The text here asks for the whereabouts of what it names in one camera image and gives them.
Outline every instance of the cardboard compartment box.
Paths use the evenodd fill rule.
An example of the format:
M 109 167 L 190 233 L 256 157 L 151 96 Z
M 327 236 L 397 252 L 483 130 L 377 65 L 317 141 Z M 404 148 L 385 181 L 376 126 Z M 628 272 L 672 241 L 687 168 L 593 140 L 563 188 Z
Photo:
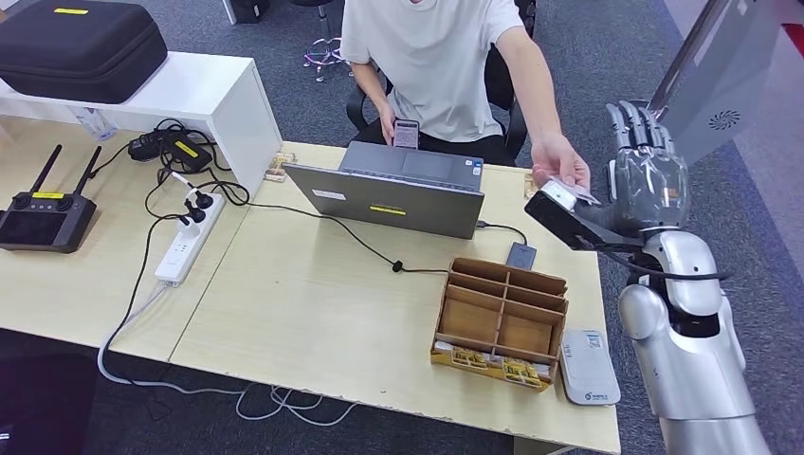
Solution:
M 556 379 L 566 290 L 561 278 L 455 259 L 430 361 L 545 390 Z

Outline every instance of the antenna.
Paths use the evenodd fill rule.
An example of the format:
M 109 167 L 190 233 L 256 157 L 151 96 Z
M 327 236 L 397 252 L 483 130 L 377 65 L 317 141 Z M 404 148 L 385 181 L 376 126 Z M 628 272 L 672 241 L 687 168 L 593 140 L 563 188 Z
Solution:
M 92 158 L 89 160 L 89 164 L 86 165 L 86 169 L 83 170 L 83 174 L 78 181 L 78 185 L 76 185 L 75 191 L 73 193 L 75 195 L 81 194 L 83 191 L 83 186 L 86 185 L 86 181 L 89 180 L 89 174 L 92 173 L 92 168 L 95 167 L 95 162 L 98 161 L 98 156 L 101 155 L 101 146 L 99 145 L 95 152 L 92 154 Z
M 47 174 L 50 173 L 50 168 L 53 167 L 53 163 L 56 162 L 56 158 L 59 157 L 59 152 L 62 151 L 62 144 L 56 146 L 56 149 L 53 150 L 53 153 L 50 154 L 50 158 L 47 159 L 47 163 L 42 168 L 42 171 L 39 173 L 39 176 L 36 177 L 36 181 L 33 182 L 33 186 L 30 187 L 30 192 L 37 192 L 42 187 L 42 184 L 45 183 L 45 179 L 47 178 Z

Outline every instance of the white power strip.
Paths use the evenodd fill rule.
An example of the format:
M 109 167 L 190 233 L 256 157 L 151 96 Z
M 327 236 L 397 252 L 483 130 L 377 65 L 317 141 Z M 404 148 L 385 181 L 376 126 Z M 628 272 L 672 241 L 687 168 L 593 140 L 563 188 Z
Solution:
M 210 236 L 210 231 L 215 226 L 215 222 L 218 221 L 218 216 L 221 214 L 226 200 L 221 194 L 207 194 L 212 198 L 212 205 L 204 209 L 207 214 L 206 218 L 201 223 L 196 224 L 198 229 L 189 229 L 176 233 L 174 241 L 165 253 L 165 257 L 162 258 L 162 262 L 156 268 L 155 274 L 160 280 L 171 282 L 173 285 L 181 284 L 187 278 L 187 274 L 190 272 L 195 258 L 198 257 L 198 253 L 201 252 L 204 242 L 207 241 L 207 237 Z

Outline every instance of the white t-shirt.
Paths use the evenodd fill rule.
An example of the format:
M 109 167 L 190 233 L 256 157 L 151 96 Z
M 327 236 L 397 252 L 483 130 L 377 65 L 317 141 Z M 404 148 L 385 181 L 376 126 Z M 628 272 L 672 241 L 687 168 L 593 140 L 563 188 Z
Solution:
M 485 93 L 485 59 L 504 31 L 522 27 L 514 0 L 346 0 L 340 55 L 370 60 L 393 82 L 398 118 L 449 142 L 501 135 Z

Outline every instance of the gray laptop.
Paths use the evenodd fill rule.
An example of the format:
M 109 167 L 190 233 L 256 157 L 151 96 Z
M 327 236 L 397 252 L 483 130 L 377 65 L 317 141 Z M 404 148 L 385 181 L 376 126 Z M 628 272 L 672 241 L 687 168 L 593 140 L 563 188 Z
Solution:
M 339 171 L 464 191 L 480 191 L 483 160 L 352 141 Z
M 350 152 L 355 144 L 361 144 L 358 154 Z M 290 163 L 283 168 L 324 215 L 472 238 L 484 199 L 482 160 L 380 145 L 377 156 L 361 162 L 360 154 L 372 150 L 365 145 L 373 144 L 352 142 L 337 171 Z

